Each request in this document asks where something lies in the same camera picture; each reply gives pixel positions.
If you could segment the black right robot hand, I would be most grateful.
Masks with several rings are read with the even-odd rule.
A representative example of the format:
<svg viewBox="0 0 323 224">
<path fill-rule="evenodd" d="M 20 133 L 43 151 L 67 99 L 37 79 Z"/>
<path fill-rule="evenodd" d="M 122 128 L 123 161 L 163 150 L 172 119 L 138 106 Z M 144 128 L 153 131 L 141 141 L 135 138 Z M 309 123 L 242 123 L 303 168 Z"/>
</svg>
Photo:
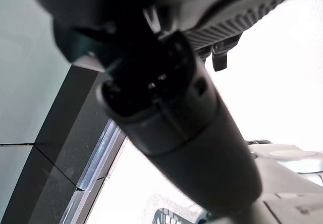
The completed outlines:
<svg viewBox="0 0 323 224">
<path fill-rule="evenodd" d="M 215 216 L 248 216 L 255 161 L 203 63 L 285 0 L 36 0 L 73 65 L 107 75 L 109 117 L 184 194 Z"/>
</svg>

